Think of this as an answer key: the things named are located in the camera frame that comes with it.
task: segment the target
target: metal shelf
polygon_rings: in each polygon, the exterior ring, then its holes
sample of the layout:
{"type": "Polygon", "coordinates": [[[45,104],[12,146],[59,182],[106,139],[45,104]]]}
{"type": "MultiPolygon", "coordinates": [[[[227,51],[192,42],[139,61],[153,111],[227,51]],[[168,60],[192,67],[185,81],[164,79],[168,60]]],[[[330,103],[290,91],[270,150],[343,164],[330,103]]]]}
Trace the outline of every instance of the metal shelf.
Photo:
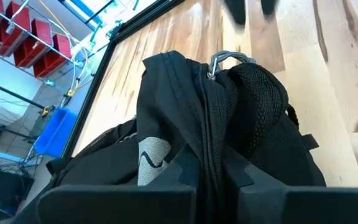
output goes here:
{"type": "Polygon", "coordinates": [[[62,53],[60,53],[58,50],[54,49],[53,46],[48,45],[47,43],[45,43],[43,40],[41,40],[40,38],[38,38],[37,36],[35,36],[34,34],[32,34],[31,32],[27,31],[25,28],[21,27],[19,24],[15,23],[14,21],[12,21],[10,18],[6,17],[4,14],[0,13],[0,16],[7,20],[10,24],[14,24],[16,27],[20,28],[21,30],[23,30],[24,32],[28,33],[31,37],[33,37],[35,40],[39,41],[40,43],[44,44],[45,46],[47,46],[50,50],[54,51],[55,53],[59,54],[60,56],[62,56],[63,58],[67,59],[69,62],[74,63],[74,57],[73,58],[68,58],[66,55],[63,55],[62,53]]]}

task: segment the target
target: wooden surface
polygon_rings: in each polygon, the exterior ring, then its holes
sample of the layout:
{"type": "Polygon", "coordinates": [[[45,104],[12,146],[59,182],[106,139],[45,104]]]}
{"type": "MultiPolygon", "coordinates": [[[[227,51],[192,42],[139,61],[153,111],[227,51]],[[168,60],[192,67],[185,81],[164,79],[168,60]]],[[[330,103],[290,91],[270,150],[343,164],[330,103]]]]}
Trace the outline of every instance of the wooden surface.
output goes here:
{"type": "Polygon", "coordinates": [[[218,50],[255,58],[285,85],[300,131],[319,142],[312,155],[327,184],[358,187],[357,0],[282,0],[270,21],[248,0],[244,30],[220,1],[186,0],[116,47],[74,155],[135,115],[142,59],[168,50],[200,62],[218,50]]]}

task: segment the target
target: cable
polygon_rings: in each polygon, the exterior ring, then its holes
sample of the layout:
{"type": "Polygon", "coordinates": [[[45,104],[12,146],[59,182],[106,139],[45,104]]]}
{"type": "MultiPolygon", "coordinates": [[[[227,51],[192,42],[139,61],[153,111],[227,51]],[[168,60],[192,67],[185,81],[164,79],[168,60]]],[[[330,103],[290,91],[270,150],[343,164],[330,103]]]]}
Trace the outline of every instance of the cable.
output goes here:
{"type": "Polygon", "coordinates": [[[14,126],[16,126],[16,127],[18,127],[18,128],[22,128],[21,125],[15,124],[15,122],[11,123],[10,125],[14,125],[14,126]]]}
{"type": "Polygon", "coordinates": [[[122,3],[122,1],[121,1],[121,0],[118,0],[118,1],[122,4],[122,6],[124,6],[124,8],[125,8],[125,9],[128,9],[128,7],[127,7],[127,5],[126,5],[126,4],[122,3]]]}
{"type": "MultiPolygon", "coordinates": [[[[52,17],[60,24],[60,26],[59,25],[57,25],[56,23],[54,23],[54,21],[51,21],[51,20],[49,20],[51,23],[53,23],[55,26],[57,26],[59,29],[61,29],[65,34],[66,34],[66,36],[67,36],[67,38],[70,40],[70,39],[72,39],[72,40],[74,40],[74,42],[76,43],[76,44],[79,44],[80,43],[80,41],[79,40],[77,40],[77,39],[75,39],[70,33],[69,33],[69,31],[66,29],[66,27],[59,21],[59,19],[55,16],[55,14],[48,8],[48,6],[42,1],[42,0],[39,0],[39,2],[43,5],[43,7],[52,15],[52,17]]],[[[86,66],[87,66],[87,64],[88,64],[88,53],[87,53],[87,51],[86,51],[86,49],[84,48],[84,47],[82,47],[82,46],[80,46],[81,47],[81,49],[79,50],[79,51],[77,51],[77,53],[73,56],[73,61],[75,61],[75,58],[76,58],[76,56],[78,55],[78,53],[79,52],[81,52],[83,55],[84,55],[84,57],[85,57],[85,63],[84,63],[84,67],[83,67],[83,69],[82,69],[82,71],[81,71],[81,73],[80,73],[80,75],[76,78],[75,77],[75,75],[76,75],[76,73],[75,73],[75,67],[76,67],[76,65],[74,64],[73,65],[73,79],[72,79],[72,81],[71,81],[71,86],[70,86],[70,89],[68,90],[68,92],[67,92],[67,95],[68,96],[73,96],[74,95],[74,93],[75,93],[75,91],[78,89],[78,86],[79,86],[79,79],[83,76],[83,74],[84,74],[84,71],[85,71],[85,68],[86,68],[86,66]]]]}
{"type": "Polygon", "coordinates": [[[92,80],[93,80],[93,79],[91,78],[91,79],[89,79],[88,81],[86,81],[85,83],[80,84],[80,85],[77,87],[76,90],[79,90],[80,88],[84,87],[86,84],[88,84],[88,83],[91,82],[92,80]]]}
{"type": "MultiPolygon", "coordinates": [[[[17,120],[12,120],[12,119],[8,118],[7,116],[5,116],[5,115],[2,114],[2,113],[0,113],[0,115],[3,116],[3,117],[5,117],[6,119],[8,119],[7,122],[11,122],[11,123],[16,123],[16,122],[17,122],[17,120]]],[[[17,125],[17,126],[20,127],[20,128],[24,128],[24,129],[26,129],[29,133],[31,133],[31,131],[30,131],[28,128],[26,128],[25,126],[23,126],[23,124],[17,125]]]]}
{"type": "MultiPolygon", "coordinates": [[[[33,152],[33,156],[29,157],[28,159],[21,159],[19,162],[13,162],[13,163],[10,163],[10,164],[4,164],[4,165],[0,165],[0,171],[2,172],[10,172],[10,173],[15,173],[15,174],[18,174],[18,175],[21,175],[21,176],[24,176],[26,178],[31,178],[33,177],[34,178],[34,175],[30,175],[29,171],[27,170],[27,163],[28,161],[30,161],[31,159],[36,159],[36,162],[38,162],[39,160],[39,157],[40,155],[37,154],[37,156],[34,155],[34,152],[33,152]]],[[[38,164],[32,166],[31,168],[37,168],[37,166],[39,166],[38,164]]]]}
{"type": "Polygon", "coordinates": [[[0,146],[8,146],[8,147],[10,147],[10,148],[16,148],[16,149],[30,149],[30,148],[28,148],[28,147],[21,147],[21,146],[12,146],[12,145],[10,145],[10,144],[0,144],[0,146]]]}
{"type": "Polygon", "coordinates": [[[0,108],[4,109],[4,111],[8,112],[12,117],[14,117],[16,120],[20,119],[18,117],[16,117],[13,113],[11,113],[9,110],[5,109],[5,107],[0,105],[0,108]]]}
{"type": "MultiPolygon", "coordinates": [[[[52,98],[56,98],[60,95],[56,95],[56,96],[48,96],[48,97],[45,97],[45,98],[39,98],[37,100],[49,100],[49,99],[52,99],[52,98]]],[[[23,101],[9,101],[10,103],[23,103],[23,101]]]]}
{"type": "Polygon", "coordinates": [[[5,100],[5,99],[3,99],[3,98],[0,98],[0,100],[1,100],[0,103],[10,103],[10,104],[17,105],[17,106],[25,106],[25,107],[31,106],[31,107],[33,107],[33,108],[38,108],[38,107],[36,107],[36,106],[34,106],[34,105],[30,104],[30,103],[28,103],[29,105],[20,105],[20,104],[18,104],[18,103],[13,103],[13,102],[11,102],[11,101],[7,101],[7,100],[5,100]]]}

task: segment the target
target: black backpack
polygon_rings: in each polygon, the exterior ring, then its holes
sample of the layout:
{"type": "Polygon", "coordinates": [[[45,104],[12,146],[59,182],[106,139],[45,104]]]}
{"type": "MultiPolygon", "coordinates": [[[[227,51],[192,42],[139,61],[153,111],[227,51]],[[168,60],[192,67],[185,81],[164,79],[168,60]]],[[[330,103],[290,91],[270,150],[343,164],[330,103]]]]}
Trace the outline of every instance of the black backpack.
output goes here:
{"type": "Polygon", "coordinates": [[[13,223],[353,223],[358,189],[327,189],[283,85],[251,58],[144,60],[136,117],[76,157],[13,223]],[[241,63],[221,70],[219,62],[241,63]]]}

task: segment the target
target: blue bin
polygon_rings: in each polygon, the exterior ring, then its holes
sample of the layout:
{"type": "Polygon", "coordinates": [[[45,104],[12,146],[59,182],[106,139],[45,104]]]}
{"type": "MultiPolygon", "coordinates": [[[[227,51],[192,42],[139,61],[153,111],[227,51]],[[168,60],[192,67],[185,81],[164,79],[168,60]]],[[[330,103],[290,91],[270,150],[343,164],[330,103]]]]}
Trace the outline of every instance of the blue bin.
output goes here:
{"type": "Polygon", "coordinates": [[[66,108],[57,108],[34,144],[41,155],[59,158],[74,127],[77,115],[66,108]]]}

